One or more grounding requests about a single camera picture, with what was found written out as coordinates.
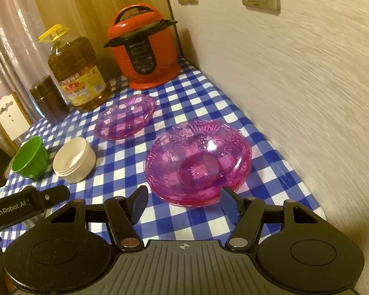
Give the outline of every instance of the pink transparent plate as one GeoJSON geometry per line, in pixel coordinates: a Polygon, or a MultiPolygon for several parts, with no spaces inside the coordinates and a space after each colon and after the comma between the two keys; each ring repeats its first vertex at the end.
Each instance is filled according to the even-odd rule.
{"type": "Polygon", "coordinates": [[[240,131],[223,122],[198,119],[161,134],[144,162],[152,192],[184,207],[218,202],[226,185],[236,191],[250,166],[251,148],[240,131]]]}
{"type": "Polygon", "coordinates": [[[94,132],[105,140],[128,138],[148,124],[155,109],[156,100],[148,95],[119,100],[99,116],[94,132]]]}

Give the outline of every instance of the cooking oil bottle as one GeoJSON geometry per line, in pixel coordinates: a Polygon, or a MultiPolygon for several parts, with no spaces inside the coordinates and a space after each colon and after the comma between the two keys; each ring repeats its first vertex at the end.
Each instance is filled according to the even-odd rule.
{"type": "Polygon", "coordinates": [[[39,37],[51,42],[48,65],[71,103],[80,112],[94,110],[111,95],[111,87],[97,68],[97,58],[88,38],[68,33],[56,24],[39,37]]]}

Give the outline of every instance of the cream-colored bowl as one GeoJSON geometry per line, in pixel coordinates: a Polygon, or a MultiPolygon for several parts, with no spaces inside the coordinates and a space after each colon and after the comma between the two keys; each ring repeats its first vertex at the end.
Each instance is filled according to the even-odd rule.
{"type": "Polygon", "coordinates": [[[53,160],[53,170],[66,182],[78,183],[95,165],[95,152],[84,138],[74,138],[64,144],[53,160]]]}

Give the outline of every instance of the table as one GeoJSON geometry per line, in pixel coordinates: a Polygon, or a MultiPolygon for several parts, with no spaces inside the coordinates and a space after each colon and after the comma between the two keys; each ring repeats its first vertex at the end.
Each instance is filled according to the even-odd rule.
{"type": "MultiPolygon", "coordinates": [[[[176,78],[157,88],[142,91],[157,100],[157,107],[149,124],[132,138],[105,141],[93,133],[98,115],[107,106],[118,99],[141,93],[126,85],[120,86],[120,91],[116,91],[107,103],[92,112],[72,112],[54,127],[45,119],[36,122],[25,140],[34,135],[41,136],[48,150],[50,166],[36,182],[10,173],[7,185],[0,189],[0,198],[16,193],[26,185],[44,190],[65,184],[71,191],[71,199],[85,199],[88,204],[101,204],[117,195],[128,197],[141,184],[147,185],[150,192],[143,163],[155,138],[170,126],[189,119],[217,119],[239,129],[252,147],[251,172],[237,192],[241,197],[255,196],[264,199],[267,204],[275,205],[282,205],[286,199],[295,199],[325,218],[323,210],[298,174],[254,124],[199,70],[183,59],[179,62],[182,70],[176,78]],[[59,148],[77,136],[89,141],[96,151],[97,161],[84,181],[68,184],[54,174],[52,161],[59,148]]],[[[117,79],[117,85],[125,81],[122,76],[117,79]]],[[[183,208],[169,205],[152,193],[149,194],[145,212],[135,226],[145,243],[149,239],[220,239],[224,244],[233,228],[219,203],[202,208],[183,208]]],[[[264,225],[262,238],[279,230],[279,224],[264,225]]],[[[3,240],[0,246],[5,249],[25,231],[26,227],[18,224],[1,232],[3,240]]],[[[92,223],[91,231],[109,240],[105,224],[92,223]]]]}

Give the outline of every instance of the textured wall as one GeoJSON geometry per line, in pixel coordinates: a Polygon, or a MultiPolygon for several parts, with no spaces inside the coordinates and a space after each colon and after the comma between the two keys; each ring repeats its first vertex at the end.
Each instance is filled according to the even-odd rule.
{"type": "Polygon", "coordinates": [[[170,0],[185,55],[302,176],[362,248],[369,294],[369,0],[170,0]]]}

